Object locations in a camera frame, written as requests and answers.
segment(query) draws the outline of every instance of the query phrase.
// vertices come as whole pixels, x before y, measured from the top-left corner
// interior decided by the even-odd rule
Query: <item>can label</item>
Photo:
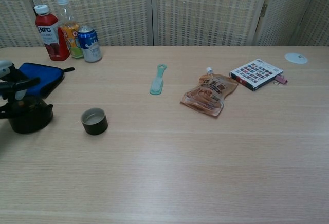
[[[74,23],[72,25],[63,25],[61,28],[71,56],[75,58],[83,57],[78,39],[79,24]]]
[[[81,48],[85,61],[93,62],[102,58],[96,33],[92,33],[89,37],[80,37]]]
[[[58,25],[59,22],[54,23],[53,25],[50,26],[39,26],[39,25],[36,26],[38,28],[38,31],[42,37],[42,41],[45,44],[45,47],[50,56],[55,56],[59,54],[60,46],[59,46],[58,33],[57,33]]]

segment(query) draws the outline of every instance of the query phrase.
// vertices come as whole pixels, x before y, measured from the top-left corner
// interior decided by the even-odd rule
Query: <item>drink can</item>
[[[81,25],[78,31],[78,38],[85,61],[95,62],[102,58],[97,34],[92,27]]]

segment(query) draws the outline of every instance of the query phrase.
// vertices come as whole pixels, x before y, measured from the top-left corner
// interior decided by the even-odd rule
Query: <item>snack pouch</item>
[[[207,75],[202,75],[199,85],[186,92],[181,102],[201,113],[218,116],[224,107],[224,98],[235,91],[238,83],[236,80],[213,74],[208,70]]]

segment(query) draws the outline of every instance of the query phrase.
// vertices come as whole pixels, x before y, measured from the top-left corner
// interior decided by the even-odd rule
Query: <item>black cup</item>
[[[81,116],[85,131],[91,135],[98,135],[107,129],[107,119],[104,110],[94,107],[85,111]]]

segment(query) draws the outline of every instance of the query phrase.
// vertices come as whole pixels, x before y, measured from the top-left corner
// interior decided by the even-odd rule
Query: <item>black strap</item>
[[[69,72],[69,71],[74,71],[74,70],[75,70],[74,67],[69,67],[69,68],[63,69],[63,72]]]

